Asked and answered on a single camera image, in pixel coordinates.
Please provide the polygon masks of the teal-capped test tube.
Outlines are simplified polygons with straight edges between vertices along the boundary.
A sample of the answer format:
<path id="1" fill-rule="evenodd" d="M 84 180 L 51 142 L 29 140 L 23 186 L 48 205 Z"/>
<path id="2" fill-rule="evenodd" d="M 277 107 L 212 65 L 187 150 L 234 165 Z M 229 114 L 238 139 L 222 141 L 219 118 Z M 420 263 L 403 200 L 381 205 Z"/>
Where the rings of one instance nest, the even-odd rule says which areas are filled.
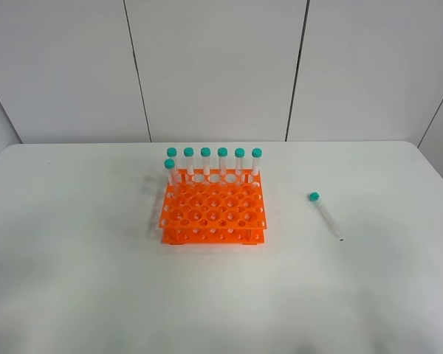
<path id="1" fill-rule="evenodd" d="M 333 218 L 332 214 L 327 209 L 326 205 L 323 202 L 323 199 L 320 197 L 318 192 L 311 192 L 307 195 L 308 200 L 314 205 L 321 218 L 327 225 L 329 231 L 340 241 L 343 241 L 343 237 L 341 236 L 339 226 L 337 225 L 336 220 Z"/>

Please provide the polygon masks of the orange plastic test tube rack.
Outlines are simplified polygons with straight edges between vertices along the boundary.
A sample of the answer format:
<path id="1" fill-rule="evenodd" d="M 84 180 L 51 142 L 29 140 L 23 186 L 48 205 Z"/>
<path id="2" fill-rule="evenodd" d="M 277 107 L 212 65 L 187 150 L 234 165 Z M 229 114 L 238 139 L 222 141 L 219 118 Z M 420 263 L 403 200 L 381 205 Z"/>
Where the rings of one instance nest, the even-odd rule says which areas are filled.
<path id="1" fill-rule="evenodd" d="M 165 190 L 159 218 L 163 243 L 264 243 L 267 217 L 261 176 L 246 169 L 238 181 L 235 170 L 229 169 L 223 177 L 217 169 L 208 176 L 202 169 L 193 175 L 179 169 Z"/>

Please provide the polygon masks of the teal-capped tube front left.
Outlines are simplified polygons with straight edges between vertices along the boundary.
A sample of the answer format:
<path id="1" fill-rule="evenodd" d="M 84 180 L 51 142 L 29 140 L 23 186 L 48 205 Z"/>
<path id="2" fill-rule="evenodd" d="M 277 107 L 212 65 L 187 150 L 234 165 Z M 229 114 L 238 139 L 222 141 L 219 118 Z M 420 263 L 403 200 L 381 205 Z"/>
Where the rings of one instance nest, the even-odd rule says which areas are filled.
<path id="1" fill-rule="evenodd" d="M 168 175 L 168 186 L 171 188 L 172 192 L 176 191 L 177 188 L 177 176 L 178 173 L 174 172 L 174 162 L 172 159 L 167 158 L 164 161 L 164 166 L 166 173 Z"/>

